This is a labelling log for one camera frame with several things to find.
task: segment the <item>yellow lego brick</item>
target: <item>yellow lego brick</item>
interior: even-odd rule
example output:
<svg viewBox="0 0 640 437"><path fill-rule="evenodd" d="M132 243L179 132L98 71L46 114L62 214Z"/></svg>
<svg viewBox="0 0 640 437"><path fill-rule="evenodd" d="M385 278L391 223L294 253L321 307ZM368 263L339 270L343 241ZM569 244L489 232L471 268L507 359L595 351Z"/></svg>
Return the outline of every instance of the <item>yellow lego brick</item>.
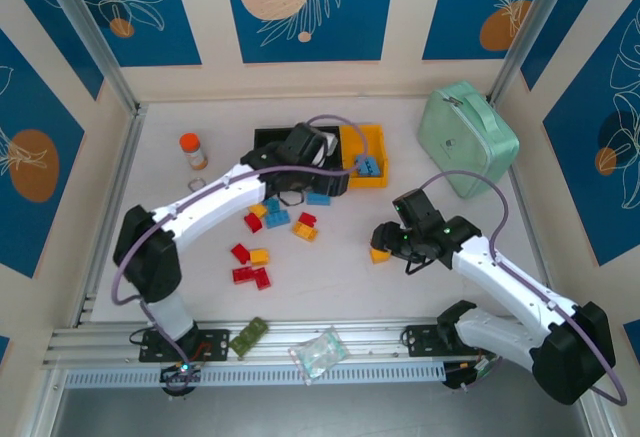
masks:
<svg viewBox="0 0 640 437"><path fill-rule="evenodd" d="M251 265L266 265L269 263L269 252L267 249L256 249L249 252Z"/></svg>
<svg viewBox="0 0 640 437"><path fill-rule="evenodd" d="M316 229L309 227L302 222L296 222L291 231L298 237L308 240L309 242L313 242L318 235L318 231Z"/></svg>
<svg viewBox="0 0 640 437"><path fill-rule="evenodd" d="M262 204L256 204L249 207L249 212L256 214L256 216L261 219L267 215L267 208Z"/></svg>
<svg viewBox="0 0 640 437"><path fill-rule="evenodd" d="M381 250L371 249L371 262L374 264L379 264L381 262L386 262L391 258L391 252L383 252Z"/></svg>

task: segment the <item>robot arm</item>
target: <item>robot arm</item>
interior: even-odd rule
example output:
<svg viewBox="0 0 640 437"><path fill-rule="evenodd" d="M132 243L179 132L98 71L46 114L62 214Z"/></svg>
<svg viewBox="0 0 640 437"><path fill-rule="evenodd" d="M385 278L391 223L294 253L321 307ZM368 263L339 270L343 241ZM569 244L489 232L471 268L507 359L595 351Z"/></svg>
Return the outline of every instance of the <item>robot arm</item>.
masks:
<svg viewBox="0 0 640 437"><path fill-rule="evenodd" d="M607 316L589 302L584 307L560 296L509 262L499 253L491 257L489 240L462 217L445 222L422 190L393 202L404 224L381 224L371 245L408 262L412 274L440 261L474 281L495 297L518 323L495 317L475 304L461 301L438 318L438 335L451 350L488 350L532 372L540 386L557 401L572 404L605 373L596 356L564 318L496 261L545 294L594 341L613 366L615 355ZM418 267L411 269L411 264Z"/></svg>
<svg viewBox="0 0 640 437"><path fill-rule="evenodd" d="M157 324L186 355L193 355L200 337L198 326L177 291L182 280L178 258L180 252L222 220L265 198L279 192L305 189L331 196L341 195L347 190L349 176L270 172L234 183L230 183L231 179L282 165L321 166L336 146L337 138L333 134L300 123L284 142L270 143L250 151L220 179L194 194L151 212L138 205L126 213L114 252L117 265L142 234L167 215L174 216L134 254L124 275L136 287ZM224 187L211 192L213 187L220 184ZM182 212L177 212L178 208L193 199L198 200Z"/></svg>

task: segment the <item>plastic bag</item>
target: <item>plastic bag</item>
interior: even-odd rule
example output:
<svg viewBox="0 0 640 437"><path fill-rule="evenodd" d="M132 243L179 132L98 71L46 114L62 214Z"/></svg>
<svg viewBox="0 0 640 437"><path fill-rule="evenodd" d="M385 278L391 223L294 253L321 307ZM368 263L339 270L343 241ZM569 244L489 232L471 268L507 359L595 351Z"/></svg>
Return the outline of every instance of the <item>plastic bag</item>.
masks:
<svg viewBox="0 0 640 437"><path fill-rule="evenodd" d="M338 362L349 356L349 351L334 327L329 327L318 338L291 347L289 354L295 362L304 383L310 385Z"/></svg>

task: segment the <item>small bottle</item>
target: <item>small bottle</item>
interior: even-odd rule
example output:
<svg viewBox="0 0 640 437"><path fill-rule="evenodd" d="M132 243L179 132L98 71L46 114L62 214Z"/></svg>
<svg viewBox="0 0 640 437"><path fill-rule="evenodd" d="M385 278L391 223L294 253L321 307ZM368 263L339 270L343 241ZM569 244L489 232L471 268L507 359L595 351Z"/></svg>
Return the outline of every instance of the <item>small bottle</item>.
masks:
<svg viewBox="0 0 640 437"><path fill-rule="evenodd" d="M187 156L189 165L193 170L202 170L209 163L200 146L200 139L196 134L188 133L180 137L180 147L182 147L182 151Z"/></svg>

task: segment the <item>floor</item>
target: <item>floor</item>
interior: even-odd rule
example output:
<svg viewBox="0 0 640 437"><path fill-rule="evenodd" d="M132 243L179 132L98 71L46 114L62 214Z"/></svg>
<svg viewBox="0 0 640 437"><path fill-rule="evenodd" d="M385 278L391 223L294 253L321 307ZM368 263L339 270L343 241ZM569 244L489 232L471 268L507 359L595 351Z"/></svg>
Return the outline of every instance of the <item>floor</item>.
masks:
<svg viewBox="0 0 640 437"><path fill-rule="evenodd" d="M483 437L589 435L578 405L552 401L505 363L465 394L440 383L66 391L54 437Z"/></svg>

